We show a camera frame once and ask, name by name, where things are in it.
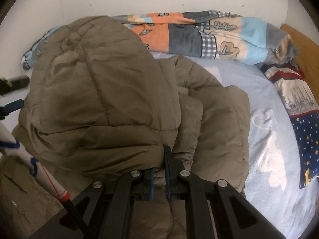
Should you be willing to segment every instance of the brown fabric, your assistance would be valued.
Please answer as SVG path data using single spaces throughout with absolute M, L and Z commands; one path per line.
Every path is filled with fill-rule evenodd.
M 155 60 L 130 30 L 91 17 L 50 39 L 13 134 L 73 198 L 94 180 L 133 169 L 156 167 L 164 184 L 164 145 L 201 178 L 241 191 L 249 117 L 248 96 L 237 87 L 222 87 L 184 57 Z M 0 220 L 27 238 L 61 206 L 27 170 L 7 158 L 1 164 Z M 163 191 L 136 204 L 131 238 L 186 238 L 183 204 L 169 204 Z
M 283 24 L 281 29 L 291 36 L 293 44 L 299 50 L 299 54 L 295 57 L 296 63 L 304 72 L 305 81 L 309 85 L 315 100 L 319 102 L 319 46 L 287 24 Z

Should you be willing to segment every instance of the silver bolt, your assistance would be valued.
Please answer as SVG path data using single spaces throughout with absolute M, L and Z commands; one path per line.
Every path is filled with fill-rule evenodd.
M 219 180 L 219 181 L 218 181 L 218 185 L 221 186 L 221 187 L 226 187 L 227 184 L 228 184 L 228 182 L 225 181 L 225 180 Z
M 141 172 L 138 171 L 138 170 L 131 171 L 131 176 L 132 176 L 132 177 L 138 177 L 138 176 L 140 176 L 140 175 L 141 175 Z
M 187 177 L 187 176 L 190 175 L 190 173 L 187 170 L 183 170 L 183 171 L 180 172 L 180 175 L 183 176 L 183 177 Z
M 93 182 L 93 188 L 95 189 L 99 189 L 100 187 L 102 187 L 102 185 L 103 183 L 100 181 Z

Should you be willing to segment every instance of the patchwork blanket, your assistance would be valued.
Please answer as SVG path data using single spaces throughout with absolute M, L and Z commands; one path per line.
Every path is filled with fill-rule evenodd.
M 300 152 L 299 187 L 319 176 L 319 107 L 302 72 L 295 64 L 288 64 L 298 51 L 285 31 L 261 19 L 213 10 L 113 19 L 136 33 L 150 51 L 256 64 L 276 86 L 291 117 Z M 24 54 L 24 69 L 34 65 L 59 28 L 49 30 Z

